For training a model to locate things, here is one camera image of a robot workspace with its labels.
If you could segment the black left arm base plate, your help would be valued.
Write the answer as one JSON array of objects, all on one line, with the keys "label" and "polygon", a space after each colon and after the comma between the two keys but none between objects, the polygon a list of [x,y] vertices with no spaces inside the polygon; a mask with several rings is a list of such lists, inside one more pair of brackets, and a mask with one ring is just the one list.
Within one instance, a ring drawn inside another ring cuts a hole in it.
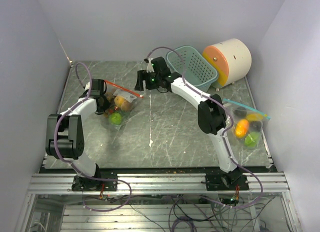
[{"label": "black left arm base plate", "polygon": [[73,178],[71,190],[73,192],[93,192],[104,189],[107,192],[116,191],[118,176],[113,172],[105,172],[96,165],[95,174],[92,178],[76,174]]}]

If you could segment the clear bag with red zipper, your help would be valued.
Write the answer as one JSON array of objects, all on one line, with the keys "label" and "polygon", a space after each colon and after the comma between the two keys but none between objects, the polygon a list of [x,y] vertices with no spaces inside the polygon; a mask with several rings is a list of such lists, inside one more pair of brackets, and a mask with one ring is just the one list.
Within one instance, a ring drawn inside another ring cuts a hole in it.
[{"label": "clear bag with red zipper", "polygon": [[105,110],[103,115],[111,126],[119,130],[144,96],[108,80],[104,82],[106,87],[104,95],[110,102],[110,107]]}]

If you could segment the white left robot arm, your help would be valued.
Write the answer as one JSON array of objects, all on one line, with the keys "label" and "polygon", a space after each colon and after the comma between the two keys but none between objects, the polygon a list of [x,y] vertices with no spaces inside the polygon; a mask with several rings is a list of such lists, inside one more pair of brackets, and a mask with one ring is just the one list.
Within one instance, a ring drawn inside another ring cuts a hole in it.
[{"label": "white left robot arm", "polygon": [[85,178],[85,186],[96,191],[102,185],[99,166],[84,152],[83,123],[93,114],[102,115],[109,107],[103,79],[88,82],[78,101],[66,111],[47,118],[45,152],[70,165],[78,177]]}]

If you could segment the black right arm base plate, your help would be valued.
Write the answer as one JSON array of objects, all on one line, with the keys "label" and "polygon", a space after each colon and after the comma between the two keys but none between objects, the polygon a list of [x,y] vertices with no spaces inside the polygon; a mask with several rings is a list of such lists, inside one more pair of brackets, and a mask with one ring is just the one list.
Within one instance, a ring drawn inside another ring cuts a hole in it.
[{"label": "black right arm base plate", "polygon": [[205,181],[201,182],[207,191],[248,191],[247,176],[241,172],[211,173],[205,175]]}]

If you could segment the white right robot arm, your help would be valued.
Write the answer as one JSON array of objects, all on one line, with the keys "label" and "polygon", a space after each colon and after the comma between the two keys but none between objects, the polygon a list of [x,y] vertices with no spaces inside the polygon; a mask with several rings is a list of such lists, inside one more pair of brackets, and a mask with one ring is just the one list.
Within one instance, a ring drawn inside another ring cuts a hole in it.
[{"label": "white right robot arm", "polygon": [[179,95],[197,109],[197,123],[207,134],[217,152],[219,168],[222,171],[220,184],[226,190],[233,189],[242,176],[227,136],[227,114],[221,97],[209,95],[187,83],[178,72],[171,72],[163,57],[146,58],[145,70],[137,72],[136,91],[159,88]]}]

